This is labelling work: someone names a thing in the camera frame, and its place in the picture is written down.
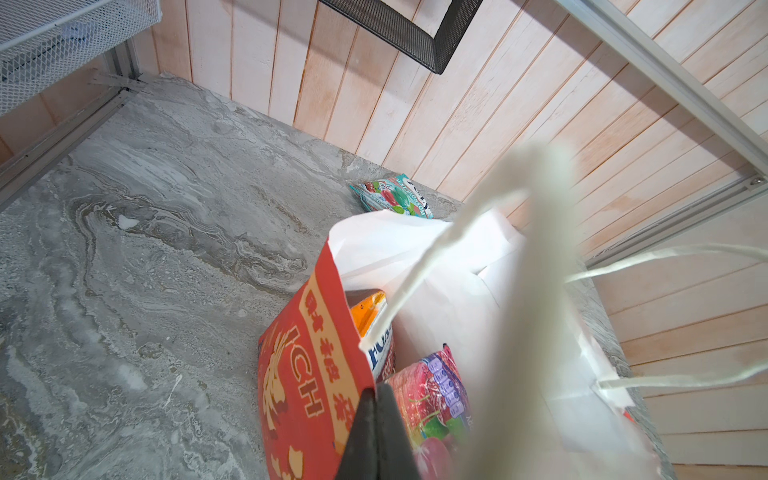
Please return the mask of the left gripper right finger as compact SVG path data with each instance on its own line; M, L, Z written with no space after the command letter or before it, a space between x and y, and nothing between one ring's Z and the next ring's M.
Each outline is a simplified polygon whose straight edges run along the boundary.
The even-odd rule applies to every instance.
M376 393L377 478L420 480L393 389L379 383Z

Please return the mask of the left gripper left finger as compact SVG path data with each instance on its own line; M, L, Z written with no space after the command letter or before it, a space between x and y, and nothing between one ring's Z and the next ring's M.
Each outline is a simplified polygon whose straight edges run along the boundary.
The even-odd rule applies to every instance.
M336 480L378 478L376 390L362 392Z

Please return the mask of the purple berry candy bag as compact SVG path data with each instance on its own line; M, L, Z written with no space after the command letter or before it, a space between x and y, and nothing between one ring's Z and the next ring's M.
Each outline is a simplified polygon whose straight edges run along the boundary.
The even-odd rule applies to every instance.
M472 426L470 403L448 345L386 380L422 479L451 479Z

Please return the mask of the red paper bag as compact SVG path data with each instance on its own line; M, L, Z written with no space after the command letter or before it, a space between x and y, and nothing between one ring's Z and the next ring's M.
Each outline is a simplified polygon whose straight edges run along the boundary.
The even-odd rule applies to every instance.
M259 341L272 479L335 479L364 390L448 345L471 411L451 479L657 479L630 390L749 379L764 360L623 379L569 304L568 151L512 148L451 222L377 211L330 231Z

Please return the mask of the teal mint candy bag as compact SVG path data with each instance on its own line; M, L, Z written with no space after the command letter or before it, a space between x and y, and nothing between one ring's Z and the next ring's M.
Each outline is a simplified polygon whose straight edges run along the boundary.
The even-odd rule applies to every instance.
M368 212L392 211L397 214L432 219L425 197L405 174L349 185Z

